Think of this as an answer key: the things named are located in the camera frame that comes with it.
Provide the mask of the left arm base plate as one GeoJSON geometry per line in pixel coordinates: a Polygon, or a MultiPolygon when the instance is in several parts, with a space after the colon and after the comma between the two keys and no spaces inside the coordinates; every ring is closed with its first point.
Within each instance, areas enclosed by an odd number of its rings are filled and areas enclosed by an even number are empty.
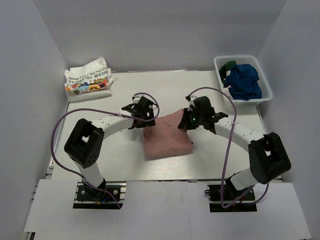
{"type": "Polygon", "coordinates": [[[124,203],[127,184],[125,182],[109,182],[106,184],[105,189],[110,192],[118,202],[105,192],[97,192],[90,190],[83,182],[78,182],[74,201],[74,209],[87,209],[87,210],[119,210],[124,203]]]}

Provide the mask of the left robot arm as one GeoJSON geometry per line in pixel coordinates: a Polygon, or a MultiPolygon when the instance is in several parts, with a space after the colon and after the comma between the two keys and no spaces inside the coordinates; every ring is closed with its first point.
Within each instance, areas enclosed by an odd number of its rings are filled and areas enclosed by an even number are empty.
{"type": "Polygon", "coordinates": [[[154,114],[154,109],[159,109],[155,99],[138,94],[132,97],[132,103],[116,113],[107,113],[105,118],[81,118],[76,122],[64,151],[75,162],[84,184],[89,187],[88,193],[94,199],[99,200],[106,193],[106,181],[97,164],[103,141],[122,130],[155,126],[158,114],[154,114]]]}

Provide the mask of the blue t shirt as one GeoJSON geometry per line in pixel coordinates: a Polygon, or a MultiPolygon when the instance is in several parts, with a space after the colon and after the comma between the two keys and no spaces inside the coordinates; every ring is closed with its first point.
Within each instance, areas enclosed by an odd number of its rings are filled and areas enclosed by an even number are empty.
{"type": "Polygon", "coordinates": [[[262,91],[258,85],[259,79],[257,70],[250,64],[236,64],[225,79],[228,87],[223,88],[233,100],[260,99],[262,91]]]}

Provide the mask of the pink printed t shirt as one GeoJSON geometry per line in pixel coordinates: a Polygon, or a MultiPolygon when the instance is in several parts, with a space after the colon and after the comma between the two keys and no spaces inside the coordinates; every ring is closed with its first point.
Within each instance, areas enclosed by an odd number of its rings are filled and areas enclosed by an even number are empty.
{"type": "Polygon", "coordinates": [[[193,142],[187,132],[179,129],[184,111],[182,109],[157,117],[155,125],[143,131],[144,156],[148,160],[171,158],[192,154],[193,142]]]}

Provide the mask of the white and green t shirt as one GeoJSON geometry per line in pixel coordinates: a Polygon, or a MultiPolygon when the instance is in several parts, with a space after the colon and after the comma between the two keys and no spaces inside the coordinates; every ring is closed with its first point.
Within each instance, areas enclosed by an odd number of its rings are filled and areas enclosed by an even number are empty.
{"type": "Polygon", "coordinates": [[[219,69],[219,76],[220,76],[220,79],[221,79],[221,82],[223,84],[223,87],[224,88],[227,88],[229,85],[226,83],[226,78],[227,76],[230,75],[231,73],[231,69],[234,65],[236,65],[236,61],[234,60],[231,60],[231,61],[228,61],[227,63],[225,63],[220,69],[219,69]]]}

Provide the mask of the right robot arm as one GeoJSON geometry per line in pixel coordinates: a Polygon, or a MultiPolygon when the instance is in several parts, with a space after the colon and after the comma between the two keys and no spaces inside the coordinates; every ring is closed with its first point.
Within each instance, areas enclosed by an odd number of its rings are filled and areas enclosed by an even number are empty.
{"type": "Polygon", "coordinates": [[[179,128],[185,131],[202,126],[211,133],[231,138],[246,150],[249,167],[225,180],[226,195],[236,200],[244,190],[255,184],[267,184],[292,168],[280,136],[274,132],[262,134],[235,123],[226,113],[215,112],[208,97],[186,97],[189,103],[183,109],[179,128]]]}

